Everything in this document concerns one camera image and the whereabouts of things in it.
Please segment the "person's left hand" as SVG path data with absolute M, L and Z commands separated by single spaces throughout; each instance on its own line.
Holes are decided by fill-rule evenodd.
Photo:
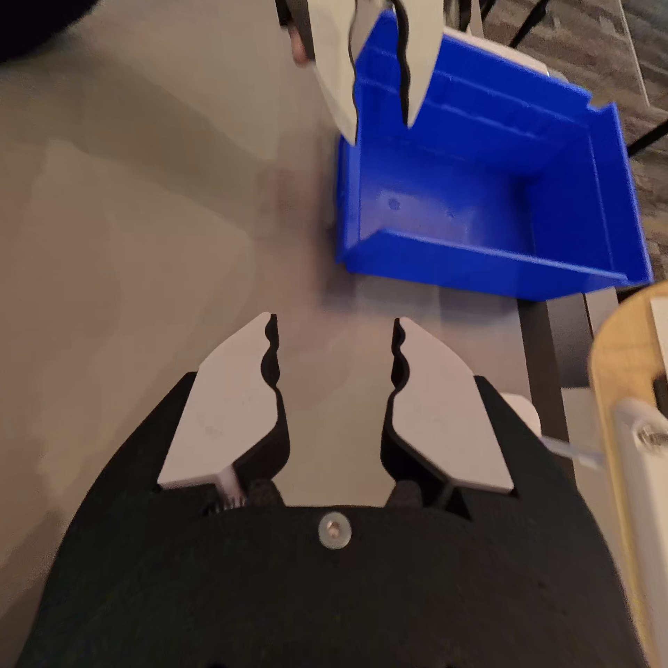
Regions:
M 289 25 L 288 36 L 290 39 L 291 55 L 294 63 L 298 67 L 305 67 L 312 63 L 313 59 L 309 57 L 300 33 L 294 24 Z

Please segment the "blue plastic bin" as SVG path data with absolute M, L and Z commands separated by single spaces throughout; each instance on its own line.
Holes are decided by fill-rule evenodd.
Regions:
M 357 58 L 338 263 L 529 301 L 652 280 L 616 105 L 596 108 L 578 86 L 444 36 L 406 128 L 397 38 L 385 11 Z

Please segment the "printed instruction sheet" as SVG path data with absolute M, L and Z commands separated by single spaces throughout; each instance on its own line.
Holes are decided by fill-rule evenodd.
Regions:
M 663 360 L 663 366 L 665 375 L 667 375 L 668 369 L 668 356 L 667 356 L 667 297 L 662 296 L 658 298 L 651 299 L 650 301 L 651 313 L 653 316 L 653 322 L 655 325 L 655 331 L 657 335 L 657 341 L 659 344 L 661 357 Z

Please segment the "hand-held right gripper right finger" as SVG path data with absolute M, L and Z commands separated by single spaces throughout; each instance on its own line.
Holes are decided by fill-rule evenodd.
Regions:
M 423 496 L 455 488 L 507 495 L 514 483 L 472 370 L 407 317 L 391 339 L 393 390 L 383 421 L 381 463 Z

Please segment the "wooden rimmed document board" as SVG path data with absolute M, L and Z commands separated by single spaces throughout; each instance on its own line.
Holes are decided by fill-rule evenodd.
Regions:
M 663 413 L 667 399 L 660 380 L 666 379 L 650 308 L 651 299 L 667 296 L 663 280 L 626 298 L 598 330 L 589 356 L 590 387 L 595 395 L 606 467 L 609 472 L 621 535 L 622 578 L 630 611 L 650 667 L 659 667 L 649 632 L 649 618 L 641 589 L 640 569 L 634 549 L 633 525 L 614 423 L 614 408 L 622 399 L 635 398 Z

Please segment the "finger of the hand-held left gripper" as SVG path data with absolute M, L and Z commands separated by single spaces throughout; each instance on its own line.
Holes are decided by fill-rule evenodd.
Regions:
M 443 1 L 392 1 L 397 18 L 399 97 L 404 125 L 420 112 L 444 34 Z
M 316 77 L 342 138 L 357 143 L 355 63 L 387 1 L 308 1 Z

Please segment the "person's black clothing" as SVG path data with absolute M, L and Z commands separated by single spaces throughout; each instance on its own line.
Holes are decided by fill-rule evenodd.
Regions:
M 1 63 L 33 53 L 88 15 L 99 1 L 1 1 Z

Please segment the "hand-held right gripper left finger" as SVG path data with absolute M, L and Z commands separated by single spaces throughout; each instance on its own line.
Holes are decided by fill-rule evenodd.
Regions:
M 205 358 L 158 475 L 161 489 L 213 485 L 223 505 L 245 506 L 255 482 L 285 467 L 278 350 L 277 315 L 264 312 Z

